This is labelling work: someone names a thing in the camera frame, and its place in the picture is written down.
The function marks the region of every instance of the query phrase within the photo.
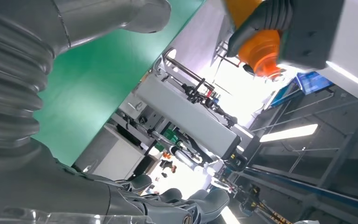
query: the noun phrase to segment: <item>fluorescent light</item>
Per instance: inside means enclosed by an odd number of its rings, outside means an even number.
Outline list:
[[[245,150],[241,146],[237,146],[237,149],[241,152],[244,152]]]
[[[302,127],[296,127],[281,132],[266,134],[260,138],[260,142],[307,136],[313,134],[316,131],[316,128],[317,128],[317,124],[313,124],[313,125],[307,125]]]
[[[233,212],[227,206],[221,211],[221,216],[226,224],[240,224]]]
[[[248,137],[250,137],[251,139],[253,138],[253,135],[249,132],[249,131],[247,131],[247,130],[245,130],[245,129],[243,129],[241,126],[239,126],[239,125],[234,125],[238,130],[240,130],[241,132],[243,132],[245,135],[247,135]]]
[[[338,66],[337,64],[333,63],[333,62],[326,62],[332,69],[334,69],[336,72],[340,73],[341,75],[347,77],[348,79],[352,80],[353,82],[358,84],[358,77],[354,76],[353,74],[351,74],[350,72],[348,72],[347,70],[341,68],[340,66]]]

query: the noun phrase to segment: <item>robotic arm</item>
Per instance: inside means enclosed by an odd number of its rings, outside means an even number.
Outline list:
[[[115,182],[76,172],[31,138],[39,130],[37,94],[60,53],[117,28],[160,31],[170,12],[166,0],[0,0],[0,221],[148,223],[148,216],[157,224],[192,224],[220,214],[224,191],[176,204],[149,200],[135,194],[147,177]]]

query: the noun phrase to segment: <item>ceiling light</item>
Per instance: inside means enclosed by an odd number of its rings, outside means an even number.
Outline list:
[[[340,73],[341,75],[347,77],[348,79],[352,80],[353,82],[358,84],[358,77],[354,76],[353,74],[351,74],[350,72],[348,72],[347,70],[341,68],[340,66],[338,66],[337,64],[333,63],[333,62],[326,62],[332,69],[334,69],[336,72]]]
[[[317,128],[317,124],[313,124],[313,125],[307,125],[302,127],[296,127],[281,132],[266,134],[260,138],[260,142],[307,136],[313,134],[316,131],[316,128]]]
[[[237,146],[237,149],[238,149],[241,153],[243,153],[243,152],[245,151],[241,146]]]

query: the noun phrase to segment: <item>industrial machine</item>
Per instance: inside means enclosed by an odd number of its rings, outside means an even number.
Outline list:
[[[59,54],[116,28],[160,31],[170,16],[166,0],[93,2],[0,0],[0,221],[202,224],[215,219],[228,204],[223,190],[184,202],[143,198],[135,193],[149,184],[147,178],[115,182],[76,172],[30,137],[39,129],[33,118],[42,107],[37,93],[46,88]],[[229,55],[236,55],[238,46],[259,30],[282,30],[278,60],[283,69],[320,70],[358,97],[358,0],[267,0],[255,12],[231,38]],[[246,160],[236,153],[240,138],[229,130],[235,119],[213,102],[212,93],[203,96],[197,87],[183,86],[184,97],[163,82],[160,65],[165,60],[172,61],[161,58],[135,96],[176,124],[182,142],[191,147],[172,144],[146,128],[148,135],[194,169],[202,164],[194,152],[202,161],[222,159],[243,169]],[[207,116],[197,105],[222,114],[228,123]]]
[[[213,85],[174,60],[175,51],[169,49],[157,60],[153,69],[119,107],[120,111],[113,115],[113,120],[133,135],[141,131],[156,139],[193,170],[208,169],[210,164],[223,161],[231,169],[242,171],[247,159],[237,152],[241,138],[230,130],[237,124],[237,119],[218,105],[218,93]],[[170,63],[191,74],[199,83],[191,86],[166,72]],[[175,126],[177,142],[171,142],[150,125],[142,115],[146,106]]]

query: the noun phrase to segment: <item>green panel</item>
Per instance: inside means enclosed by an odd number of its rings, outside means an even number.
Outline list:
[[[59,56],[40,94],[44,108],[35,117],[41,131],[34,137],[73,164],[203,2],[170,0],[172,15],[163,31],[117,30]]]

